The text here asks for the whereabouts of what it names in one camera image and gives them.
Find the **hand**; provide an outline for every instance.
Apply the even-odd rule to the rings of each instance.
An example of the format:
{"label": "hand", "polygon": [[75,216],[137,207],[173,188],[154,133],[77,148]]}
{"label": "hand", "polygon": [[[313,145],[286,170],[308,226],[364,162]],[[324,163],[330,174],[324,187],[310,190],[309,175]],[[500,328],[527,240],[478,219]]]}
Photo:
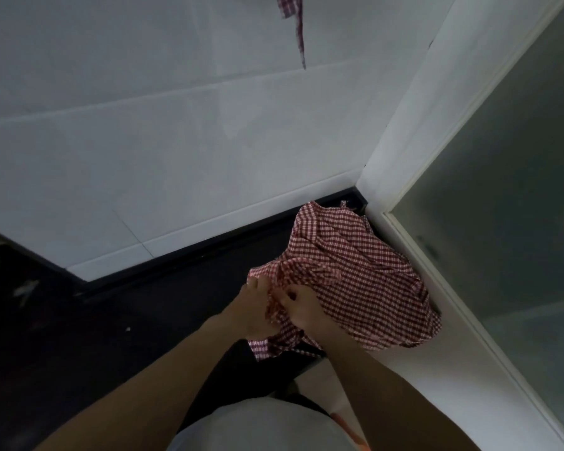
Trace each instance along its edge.
{"label": "hand", "polygon": [[219,315],[223,322],[233,326],[239,339],[263,340],[279,333],[278,323],[271,322],[266,315],[270,286],[267,277],[249,277],[238,296]]}
{"label": "hand", "polygon": [[317,340],[322,328],[334,322],[324,313],[314,290],[303,285],[289,285],[275,289],[272,296],[285,308],[290,321]]}

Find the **black baseboard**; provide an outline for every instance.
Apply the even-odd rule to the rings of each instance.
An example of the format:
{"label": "black baseboard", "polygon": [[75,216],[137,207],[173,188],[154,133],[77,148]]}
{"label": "black baseboard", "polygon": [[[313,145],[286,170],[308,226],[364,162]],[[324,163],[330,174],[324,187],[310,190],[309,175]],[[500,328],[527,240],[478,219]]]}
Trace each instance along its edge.
{"label": "black baseboard", "polygon": [[[339,206],[341,201],[347,201],[347,206],[354,209],[360,215],[364,214],[365,206],[368,203],[355,187],[316,200],[318,204],[324,207]],[[279,230],[280,225],[292,227],[292,223],[300,208],[301,206],[295,207],[228,233],[212,237],[206,241],[159,256],[142,264],[106,275],[97,280],[85,282],[77,287],[75,296],[84,302],[100,301],[125,288],[154,280],[167,273],[182,269],[196,260],[207,256],[214,256],[223,250],[229,250],[234,246],[246,243],[248,240],[267,234],[270,230]]]}

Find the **checkered fabric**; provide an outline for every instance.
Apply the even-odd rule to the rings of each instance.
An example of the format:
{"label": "checkered fabric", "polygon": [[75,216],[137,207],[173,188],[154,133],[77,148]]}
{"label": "checkered fabric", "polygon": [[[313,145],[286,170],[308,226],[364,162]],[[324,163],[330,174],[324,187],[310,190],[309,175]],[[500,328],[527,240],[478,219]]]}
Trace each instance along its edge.
{"label": "checkered fabric", "polygon": [[[312,201],[301,207],[288,248],[248,275],[266,275],[281,288],[311,286],[326,314],[367,350],[413,347],[441,329],[428,290],[406,257],[380,241],[366,217],[344,204],[324,208]],[[281,332],[249,342],[258,360],[293,350],[301,341],[321,349],[273,300],[269,312]]]}
{"label": "checkered fabric", "polygon": [[296,42],[299,44],[303,69],[305,67],[305,44],[303,43],[303,0],[278,0],[284,18],[296,17]]}

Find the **white shirt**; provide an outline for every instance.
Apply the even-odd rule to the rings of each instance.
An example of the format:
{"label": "white shirt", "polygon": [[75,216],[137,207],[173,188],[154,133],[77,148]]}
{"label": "white shirt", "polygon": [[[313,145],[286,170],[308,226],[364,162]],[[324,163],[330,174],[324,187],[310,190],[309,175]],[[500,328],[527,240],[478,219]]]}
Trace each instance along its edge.
{"label": "white shirt", "polygon": [[178,433],[167,451],[357,449],[331,418],[271,397],[218,408]]}

